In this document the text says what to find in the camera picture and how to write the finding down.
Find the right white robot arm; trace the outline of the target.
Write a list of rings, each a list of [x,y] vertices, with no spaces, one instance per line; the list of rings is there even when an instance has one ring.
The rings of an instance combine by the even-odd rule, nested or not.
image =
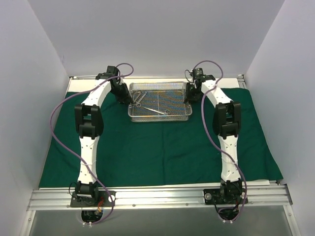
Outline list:
[[[219,198],[229,203],[242,194],[242,180],[238,170],[237,141],[241,129],[241,104],[229,98],[221,88],[217,87],[213,75],[203,72],[189,73],[192,81],[186,85],[186,102],[209,99],[215,108],[213,116],[213,132],[219,139],[222,171]]]

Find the wire mesh instrument tray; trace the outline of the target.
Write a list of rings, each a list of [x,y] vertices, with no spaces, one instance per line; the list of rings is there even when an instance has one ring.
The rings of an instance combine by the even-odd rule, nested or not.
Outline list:
[[[192,107],[185,103],[185,82],[132,83],[129,86],[130,96],[134,100],[136,94],[148,93],[142,99],[141,106],[128,107],[128,115],[133,122],[186,121],[192,115]],[[170,115],[145,110],[148,107]]]

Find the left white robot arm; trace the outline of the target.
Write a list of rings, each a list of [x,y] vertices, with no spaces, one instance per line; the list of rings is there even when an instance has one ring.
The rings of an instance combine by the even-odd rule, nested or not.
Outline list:
[[[129,105],[133,102],[120,75],[117,66],[108,66],[106,72],[96,76],[95,90],[74,108],[75,128],[79,134],[82,158],[75,195],[88,206],[94,206],[99,201],[96,153],[99,138],[104,130],[101,105],[109,93],[112,93],[120,104]]]

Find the green surgical drape cloth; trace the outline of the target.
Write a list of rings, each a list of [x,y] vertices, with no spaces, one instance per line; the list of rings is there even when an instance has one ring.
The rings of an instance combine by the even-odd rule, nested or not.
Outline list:
[[[237,143],[238,164],[247,181],[283,178],[265,140],[250,92],[226,88],[226,95],[241,103],[242,119]],[[55,126],[39,186],[68,187],[78,179],[79,135],[75,130],[74,107],[84,94],[67,94]],[[136,123],[127,106],[114,95],[102,107],[104,131],[97,145],[97,177],[106,187],[155,186],[219,182],[221,153],[212,131],[214,107],[193,104],[192,115],[183,122]]]

